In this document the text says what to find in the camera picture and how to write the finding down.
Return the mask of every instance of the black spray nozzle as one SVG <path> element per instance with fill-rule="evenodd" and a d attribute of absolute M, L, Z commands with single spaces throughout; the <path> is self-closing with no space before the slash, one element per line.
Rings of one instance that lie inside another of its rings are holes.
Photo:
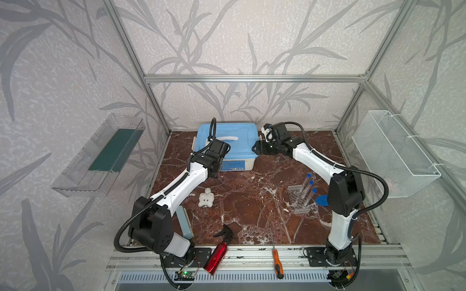
<path fill-rule="evenodd" d="M 233 232 L 232 230 L 228 227 L 228 225 L 224 224 L 222 230 L 214 235 L 213 237 L 219 237 L 219 236 L 225 236 L 223 238 L 223 242 L 226 244 L 229 244 L 230 241 L 233 239 Z"/>

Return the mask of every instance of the brown marble surface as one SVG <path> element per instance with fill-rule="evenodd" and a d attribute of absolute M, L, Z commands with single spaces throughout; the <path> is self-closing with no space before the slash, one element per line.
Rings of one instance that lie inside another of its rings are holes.
<path fill-rule="evenodd" d="M 160 191 L 186 167 L 196 132 L 173 132 L 152 193 Z M 309 143 L 318 151 L 343 162 L 343 157 L 330 131 L 307 132 Z M 287 209 L 292 203 L 287 194 L 289 185 L 301 184 L 306 173 L 314 179 L 317 193 L 312 198 L 312 210 L 293 214 Z M 212 208 L 200 208 L 199 193 L 210 187 L 215 195 Z M 286 156 L 259 156 L 251 171 L 220 172 L 218 178 L 208 178 L 182 203 L 194 233 L 195 244 L 218 244 L 213 235 L 227 224 L 235 234 L 232 244 L 271 244 L 269 227 L 276 244 L 324 244 L 330 232 L 331 211 L 314 200 L 327 194 L 328 185 L 308 167 Z M 176 232 L 180 226 L 173 218 Z M 380 241 L 367 214 L 355 223 L 353 234 L 360 232 L 364 244 Z"/>

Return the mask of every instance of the dark green mat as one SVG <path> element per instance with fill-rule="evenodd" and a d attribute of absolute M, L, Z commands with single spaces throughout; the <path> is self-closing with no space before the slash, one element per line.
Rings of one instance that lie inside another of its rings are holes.
<path fill-rule="evenodd" d="M 120 172 L 142 134 L 142 130 L 117 130 L 89 167 L 89 171 Z"/>

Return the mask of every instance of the orange screwdriver handle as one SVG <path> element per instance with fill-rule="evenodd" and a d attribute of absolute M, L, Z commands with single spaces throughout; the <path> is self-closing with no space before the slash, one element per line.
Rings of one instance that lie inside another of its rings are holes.
<path fill-rule="evenodd" d="M 277 274 L 277 278 L 283 279 L 283 267 L 281 266 L 280 259 L 278 258 L 278 251 L 272 250 L 272 254 L 275 260 L 275 273 Z"/>

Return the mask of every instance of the blue storage box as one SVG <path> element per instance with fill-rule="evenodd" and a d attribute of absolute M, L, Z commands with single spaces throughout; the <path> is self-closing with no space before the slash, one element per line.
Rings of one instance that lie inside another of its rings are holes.
<path fill-rule="evenodd" d="M 199 127 L 194 151 L 207 145 L 210 124 Z M 251 149 L 259 139 L 259 133 L 254 123 L 217 123 L 215 137 L 231 146 L 223 159 L 222 171 L 249 171 L 253 169 L 258 157 Z"/>

